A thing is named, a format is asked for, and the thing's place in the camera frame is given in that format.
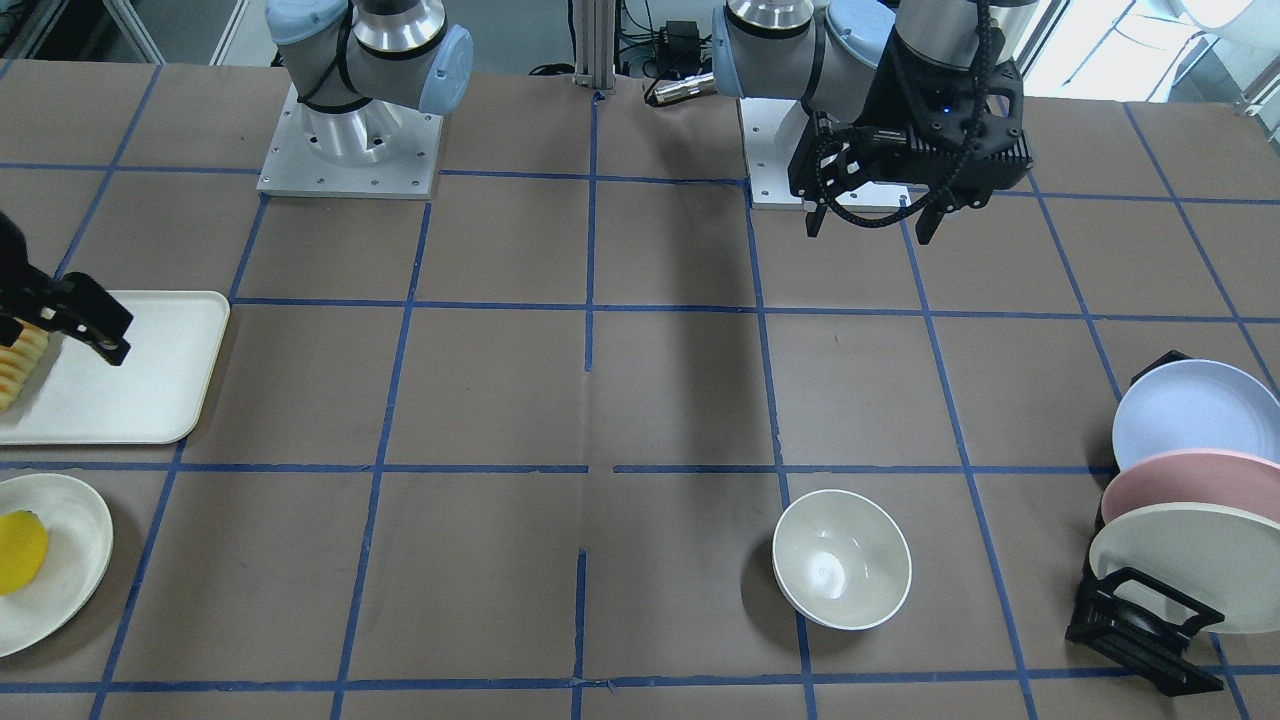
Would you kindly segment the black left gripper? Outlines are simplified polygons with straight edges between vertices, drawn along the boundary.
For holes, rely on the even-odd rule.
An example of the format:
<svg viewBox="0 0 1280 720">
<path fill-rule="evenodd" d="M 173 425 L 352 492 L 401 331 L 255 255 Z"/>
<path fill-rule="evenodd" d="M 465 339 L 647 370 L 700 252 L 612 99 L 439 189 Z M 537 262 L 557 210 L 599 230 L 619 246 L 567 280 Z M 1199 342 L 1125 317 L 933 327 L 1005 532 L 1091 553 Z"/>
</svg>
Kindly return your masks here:
<svg viewBox="0 0 1280 720">
<path fill-rule="evenodd" d="M 970 65 L 943 67 L 890 40 L 860 117 L 812 111 L 788 163 L 790 188 L 806 201 L 806 237 L 820 233 L 828 211 L 822 190 L 867 182 L 943 188 L 915 222 L 916 242 L 929 245 L 948 211 L 982 208 L 996 190 L 1021 182 L 1034 156 L 1021 124 L 1021 76 L 1000 60 L 1004 45 L 991 41 L 986 85 L 975 87 Z"/>
</svg>

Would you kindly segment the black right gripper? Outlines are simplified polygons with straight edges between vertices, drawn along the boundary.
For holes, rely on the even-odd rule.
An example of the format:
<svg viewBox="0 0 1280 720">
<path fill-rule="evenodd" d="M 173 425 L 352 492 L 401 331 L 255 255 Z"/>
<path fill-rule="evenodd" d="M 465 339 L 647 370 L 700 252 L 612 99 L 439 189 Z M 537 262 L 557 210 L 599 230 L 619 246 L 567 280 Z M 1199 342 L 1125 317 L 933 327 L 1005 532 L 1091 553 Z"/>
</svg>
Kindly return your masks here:
<svg viewBox="0 0 1280 720">
<path fill-rule="evenodd" d="M 60 279 L 29 264 L 26 237 L 1 213 L 1 345 L 13 346 L 22 323 L 60 333 L 120 366 L 131 352 L 125 333 L 134 315 L 86 273 Z"/>
</svg>

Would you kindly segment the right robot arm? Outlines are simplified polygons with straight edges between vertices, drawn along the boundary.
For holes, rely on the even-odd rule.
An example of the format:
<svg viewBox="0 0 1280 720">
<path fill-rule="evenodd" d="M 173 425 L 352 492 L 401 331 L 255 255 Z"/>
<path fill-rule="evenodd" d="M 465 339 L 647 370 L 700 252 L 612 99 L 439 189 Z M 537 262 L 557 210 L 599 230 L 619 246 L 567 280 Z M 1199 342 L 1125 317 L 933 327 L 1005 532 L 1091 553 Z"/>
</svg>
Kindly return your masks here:
<svg viewBox="0 0 1280 720">
<path fill-rule="evenodd" d="M 443 120 L 468 87 L 475 46 L 440 1 L 270 1 L 265 22 L 291 77 L 256 188 L 269 197 L 428 200 Z M 37 331 L 118 366 L 132 313 L 81 272 L 31 264 L 3 219 L 1 342 Z"/>
</svg>

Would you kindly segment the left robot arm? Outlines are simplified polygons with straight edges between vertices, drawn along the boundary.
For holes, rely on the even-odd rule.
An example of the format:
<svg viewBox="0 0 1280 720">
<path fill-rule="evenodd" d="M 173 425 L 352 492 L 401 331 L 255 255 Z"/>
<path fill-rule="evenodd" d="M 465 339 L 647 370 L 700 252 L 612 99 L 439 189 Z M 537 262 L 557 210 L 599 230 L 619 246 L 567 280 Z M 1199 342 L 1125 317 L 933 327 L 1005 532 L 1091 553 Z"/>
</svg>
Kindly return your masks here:
<svg viewBox="0 0 1280 720">
<path fill-rule="evenodd" d="M 835 215 L 865 229 L 906 219 L 928 245 L 1036 160 L 1015 61 L 1033 1 L 726 1 L 716 9 L 719 94 L 795 102 L 787 164 L 806 233 Z"/>
</svg>

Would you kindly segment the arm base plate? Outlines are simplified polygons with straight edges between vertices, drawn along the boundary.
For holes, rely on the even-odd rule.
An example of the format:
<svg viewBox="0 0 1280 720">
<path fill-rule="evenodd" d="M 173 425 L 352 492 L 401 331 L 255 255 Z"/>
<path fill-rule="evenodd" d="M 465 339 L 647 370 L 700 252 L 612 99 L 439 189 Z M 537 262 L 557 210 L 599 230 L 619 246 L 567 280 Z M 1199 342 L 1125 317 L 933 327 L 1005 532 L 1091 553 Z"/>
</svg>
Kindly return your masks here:
<svg viewBox="0 0 1280 720">
<path fill-rule="evenodd" d="M 751 205 L 765 210 L 803 210 L 803 200 L 791 192 L 788 176 L 788 164 L 808 122 L 801 104 L 786 99 L 742 97 L 739 115 Z"/>
<path fill-rule="evenodd" d="M 297 102 L 291 86 L 256 190 L 273 197 L 426 201 L 445 118 L 374 100 L 344 114 Z"/>
</svg>

